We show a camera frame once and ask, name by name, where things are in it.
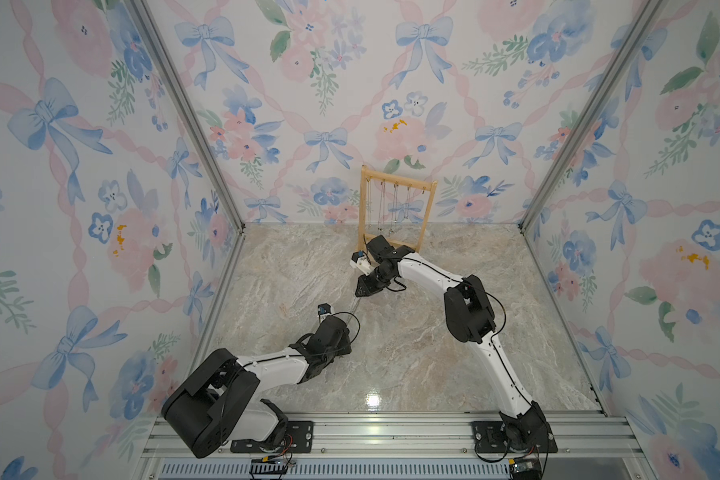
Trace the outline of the wooden jewelry display stand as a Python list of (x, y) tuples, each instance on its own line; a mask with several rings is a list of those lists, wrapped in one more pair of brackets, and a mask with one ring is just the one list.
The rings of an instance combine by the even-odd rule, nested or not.
[[(420, 252), (437, 192), (437, 181), (416, 180), (363, 166), (360, 173), (357, 249), (376, 236), (394, 246)], [(415, 241), (391, 240), (396, 227), (410, 222), (419, 228)]]

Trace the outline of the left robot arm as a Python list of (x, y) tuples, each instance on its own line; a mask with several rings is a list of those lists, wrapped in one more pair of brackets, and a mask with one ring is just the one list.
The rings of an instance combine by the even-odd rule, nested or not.
[(289, 443), (289, 419), (263, 394), (316, 378), (350, 354), (354, 340), (344, 319), (324, 314), (316, 331), (274, 353), (237, 357), (218, 348), (169, 395), (160, 415), (197, 458), (227, 441), (278, 451)]

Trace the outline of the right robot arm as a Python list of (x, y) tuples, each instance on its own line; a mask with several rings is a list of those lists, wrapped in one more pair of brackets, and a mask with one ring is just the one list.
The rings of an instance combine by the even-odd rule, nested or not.
[(497, 396), (499, 417), (509, 452), (556, 451), (556, 440), (537, 401), (519, 381), (503, 348), (493, 305), (498, 300), (476, 275), (460, 276), (426, 260), (408, 246), (394, 246), (384, 237), (373, 238), (352, 254), (358, 277), (355, 296), (370, 297), (396, 281), (413, 282), (442, 298), (444, 318), (452, 337), (470, 347), (486, 370)]

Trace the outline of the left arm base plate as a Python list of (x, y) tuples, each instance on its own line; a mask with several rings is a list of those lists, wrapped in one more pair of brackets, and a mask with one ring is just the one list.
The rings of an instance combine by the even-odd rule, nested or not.
[(313, 421), (288, 420), (276, 426), (263, 441), (232, 440), (230, 451), (236, 454), (310, 453), (314, 440)]

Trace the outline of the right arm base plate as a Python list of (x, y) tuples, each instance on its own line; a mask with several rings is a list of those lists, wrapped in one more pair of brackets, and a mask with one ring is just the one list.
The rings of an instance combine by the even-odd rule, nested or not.
[(554, 434), (546, 423), (523, 426), (503, 421), (474, 421), (470, 424), (479, 454), (557, 453)]

